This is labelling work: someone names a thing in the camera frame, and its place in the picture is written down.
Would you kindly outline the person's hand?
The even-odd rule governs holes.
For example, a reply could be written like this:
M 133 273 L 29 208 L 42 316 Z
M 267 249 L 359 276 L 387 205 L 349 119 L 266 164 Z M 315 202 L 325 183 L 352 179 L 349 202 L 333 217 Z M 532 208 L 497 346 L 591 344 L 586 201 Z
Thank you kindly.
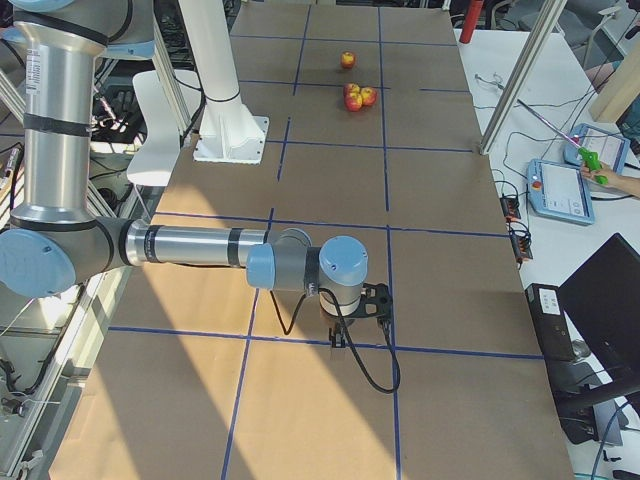
M 621 190 L 620 177 L 606 164 L 601 163 L 599 169 L 590 169 L 587 165 L 580 168 L 581 176 L 605 188 Z

